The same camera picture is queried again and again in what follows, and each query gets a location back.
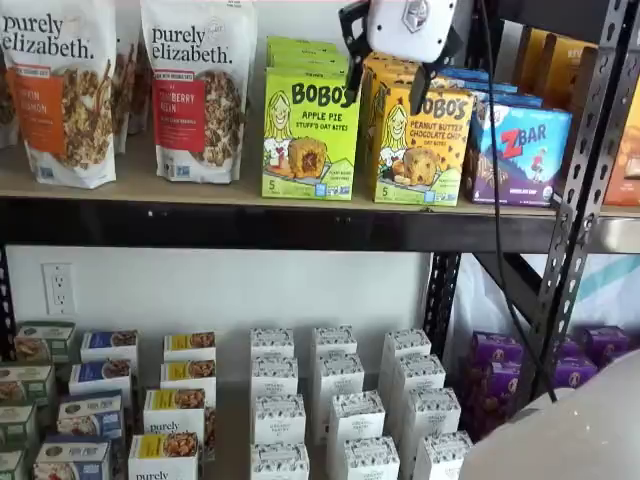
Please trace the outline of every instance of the cartoon woman illustration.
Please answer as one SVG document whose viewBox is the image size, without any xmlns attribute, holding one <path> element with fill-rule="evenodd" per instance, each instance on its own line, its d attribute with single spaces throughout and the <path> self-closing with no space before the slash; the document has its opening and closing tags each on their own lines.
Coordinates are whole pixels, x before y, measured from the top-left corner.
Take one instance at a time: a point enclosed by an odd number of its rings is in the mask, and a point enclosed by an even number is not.
<svg viewBox="0 0 640 480">
<path fill-rule="evenodd" d="M 384 120 L 382 143 L 380 145 L 379 169 L 391 168 L 393 162 L 401 160 L 409 148 L 405 139 L 407 130 L 407 112 L 402 104 L 393 106 Z"/>
<path fill-rule="evenodd" d="M 267 125 L 264 132 L 264 159 L 270 167 L 286 168 L 289 164 L 287 153 L 293 139 L 289 120 L 291 104 L 287 95 L 279 90 L 269 99 L 267 105 Z"/>
</svg>

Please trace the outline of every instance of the yellow bobo's box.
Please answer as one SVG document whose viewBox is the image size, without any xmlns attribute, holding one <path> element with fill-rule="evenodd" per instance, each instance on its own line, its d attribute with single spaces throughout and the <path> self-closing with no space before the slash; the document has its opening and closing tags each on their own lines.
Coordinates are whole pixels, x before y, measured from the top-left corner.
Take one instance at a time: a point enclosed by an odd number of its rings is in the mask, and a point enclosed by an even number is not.
<svg viewBox="0 0 640 480">
<path fill-rule="evenodd" d="M 409 115 L 410 85 L 380 83 L 374 102 L 374 200 L 455 206 L 469 135 L 473 97 L 433 88 L 418 115 Z"/>
</svg>

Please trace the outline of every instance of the red label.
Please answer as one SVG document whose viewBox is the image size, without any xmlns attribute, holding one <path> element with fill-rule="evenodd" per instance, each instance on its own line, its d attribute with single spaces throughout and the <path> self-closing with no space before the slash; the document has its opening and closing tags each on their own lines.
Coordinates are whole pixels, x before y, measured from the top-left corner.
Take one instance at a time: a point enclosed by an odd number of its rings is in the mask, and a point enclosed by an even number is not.
<svg viewBox="0 0 640 480">
<path fill-rule="evenodd" d="M 174 150 L 204 150 L 204 82 L 185 72 L 162 72 L 153 80 L 156 144 Z"/>
</svg>

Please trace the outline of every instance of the black cable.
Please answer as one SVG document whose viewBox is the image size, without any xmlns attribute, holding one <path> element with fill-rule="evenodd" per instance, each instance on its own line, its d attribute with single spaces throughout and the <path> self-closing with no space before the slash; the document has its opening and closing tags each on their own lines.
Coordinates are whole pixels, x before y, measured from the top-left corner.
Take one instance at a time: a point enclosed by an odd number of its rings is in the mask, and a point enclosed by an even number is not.
<svg viewBox="0 0 640 480">
<path fill-rule="evenodd" d="M 500 192 L 499 192 L 499 175 L 498 175 L 498 153 L 497 153 L 497 145 L 498 142 L 496 140 L 496 122 L 493 112 L 493 49 L 491 48 L 491 32 L 489 31 L 489 18 L 487 15 L 487 6 L 485 5 L 485 0 L 480 0 L 480 9 L 482 10 L 482 24 L 484 26 L 484 37 L 487 47 L 487 60 L 489 62 L 489 118 L 491 121 L 491 153 L 493 156 L 493 195 L 494 195 L 494 204 L 495 204 L 495 217 L 496 217 L 496 254 L 498 255 L 498 272 L 500 275 L 500 279 L 502 281 L 502 292 L 504 293 L 504 299 L 507 302 L 507 309 L 511 315 L 511 320 L 513 321 L 513 325 L 518 331 L 520 335 L 520 340 L 524 346 L 524 349 L 527 352 L 527 355 L 531 357 L 533 363 L 535 364 L 536 371 L 544 384 L 547 393 L 549 394 L 549 398 L 552 402 L 557 401 L 557 397 L 555 391 L 553 389 L 553 384 L 551 383 L 551 379 L 549 378 L 549 374 L 544 368 L 544 365 L 540 361 L 540 359 L 535 355 L 531 344 L 527 340 L 527 335 L 520 325 L 520 320 L 518 319 L 518 315 L 516 314 L 516 310 L 513 306 L 513 302 L 507 293 L 507 282 L 505 282 L 504 275 L 504 255 L 502 253 L 502 240 L 501 240 L 501 230 L 500 230 Z"/>
</svg>

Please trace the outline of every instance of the cardboard box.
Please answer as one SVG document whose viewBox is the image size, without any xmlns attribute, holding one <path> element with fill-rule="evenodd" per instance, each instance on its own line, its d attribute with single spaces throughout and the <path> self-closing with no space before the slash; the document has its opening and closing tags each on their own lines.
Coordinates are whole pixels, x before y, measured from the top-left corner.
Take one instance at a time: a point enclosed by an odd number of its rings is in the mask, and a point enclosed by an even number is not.
<svg viewBox="0 0 640 480">
<path fill-rule="evenodd" d="M 110 480 L 110 457 L 109 441 L 101 437 L 47 437 L 33 464 L 33 478 Z"/>
<path fill-rule="evenodd" d="M 195 433 L 134 435 L 129 453 L 131 480 L 197 480 Z"/>
<path fill-rule="evenodd" d="M 327 435 L 327 472 L 338 478 L 344 442 L 382 436 L 384 407 L 377 392 L 335 395 L 331 399 L 329 433 Z"/>
<path fill-rule="evenodd" d="M 409 392 L 400 444 L 403 479 L 413 476 L 420 439 L 455 432 L 461 412 L 451 388 L 418 388 Z"/>
<path fill-rule="evenodd" d="M 409 392 L 414 388 L 444 387 L 445 371 L 438 357 L 422 353 L 410 353 L 396 359 L 391 394 L 391 409 L 387 418 L 389 431 L 397 445 L 402 438 L 404 407 L 409 401 Z"/>
<path fill-rule="evenodd" d="M 302 395 L 256 397 L 252 443 L 304 443 L 306 414 Z"/>
<path fill-rule="evenodd" d="M 267 68 L 262 196 L 351 200 L 359 98 L 344 75 Z"/>
<path fill-rule="evenodd" d="M 216 335 L 214 332 L 166 335 L 164 337 L 165 363 L 215 359 Z"/>
<path fill-rule="evenodd" d="M 251 445 L 250 480 L 308 480 L 309 454 L 304 443 Z"/>
<path fill-rule="evenodd" d="M 164 363 L 160 372 L 161 389 L 204 390 L 205 407 L 216 406 L 216 362 Z"/>
<path fill-rule="evenodd" d="M 400 469 L 391 437 L 345 441 L 341 464 L 341 480 L 396 480 Z"/>
<path fill-rule="evenodd" d="M 364 368 L 355 353 L 320 355 L 316 362 L 312 390 L 313 439 L 324 443 L 329 432 L 331 398 L 334 395 L 362 392 Z"/>
<path fill-rule="evenodd" d="M 249 331 L 251 359 L 268 355 L 294 356 L 293 329 L 252 328 Z"/>
<path fill-rule="evenodd" d="M 443 433 L 422 439 L 413 478 L 457 480 L 464 457 L 472 446 L 466 432 Z"/>
<path fill-rule="evenodd" d="M 16 358 L 24 362 L 69 363 L 76 326 L 54 320 L 22 322 L 15 337 Z"/>
<path fill-rule="evenodd" d="M 422 353 L 424 355 L 431 353 L 431 342 L 424 330 L 417 328 L 397 330 L 384 336 L 382 361 L 380 362 L 380 374 L 378 375 L 378 392 L 386 409 L 389 409 L 391 404 L 395 359 L 410 353 Z"/>
</svg>

